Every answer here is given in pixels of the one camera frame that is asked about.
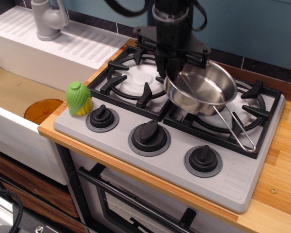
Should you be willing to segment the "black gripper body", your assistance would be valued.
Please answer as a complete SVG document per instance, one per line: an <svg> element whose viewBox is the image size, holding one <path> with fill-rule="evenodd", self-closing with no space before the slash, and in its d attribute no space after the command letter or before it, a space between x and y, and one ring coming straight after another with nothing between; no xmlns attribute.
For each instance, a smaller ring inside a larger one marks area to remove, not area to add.
<svg viewBox="0 0 291 233"><path fill-rule="evenodd" d="M204 22L193 27L194 8L200 11ZM157 60L177 57L180 60L205 68L211 48L195 37L207 25L207 14L200 4L154 4L154 26L137 27L136 45L151 50Z"/></svg>

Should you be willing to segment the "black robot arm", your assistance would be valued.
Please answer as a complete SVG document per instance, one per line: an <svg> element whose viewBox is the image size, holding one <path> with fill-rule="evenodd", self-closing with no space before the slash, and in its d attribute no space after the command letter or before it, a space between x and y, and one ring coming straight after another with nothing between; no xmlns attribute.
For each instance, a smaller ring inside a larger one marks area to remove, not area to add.
<svg viewBox="0 0 291 233"><path fill-rule="evenodd" d="M114 11L126 16L136 17L152 9L155 20L153 26L136 27L133 32L137 36L136 46L151 51L159 75L166 77L169 67L175 68L177 74L186 63L205 68L211 48L198 40L194 32L203 30L207 25L204 20L198 28L193 27L194 8L204 18L207 14L196 0L146 0L141 10L131 11L115 0L106 2Z"/></svg>

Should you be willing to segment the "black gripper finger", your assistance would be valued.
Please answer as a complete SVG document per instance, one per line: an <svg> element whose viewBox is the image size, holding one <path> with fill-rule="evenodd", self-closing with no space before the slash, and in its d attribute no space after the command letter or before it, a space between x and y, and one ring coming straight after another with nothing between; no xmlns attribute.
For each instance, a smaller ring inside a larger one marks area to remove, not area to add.
<svg viewBox="0 0 291 233"><path fill-rule="evenodd" d="M155 62L159 75L162 78L166 77L166 66L168 64L169 54L164 50L155 51Z"/></svg>
<svg viewBox="0 0 291 233"><path fill-rule="evenodd" d="M182 58L170 58L168 60L168 79L173 81L177 78L178 73L182 71L185 60Z"/></svg>

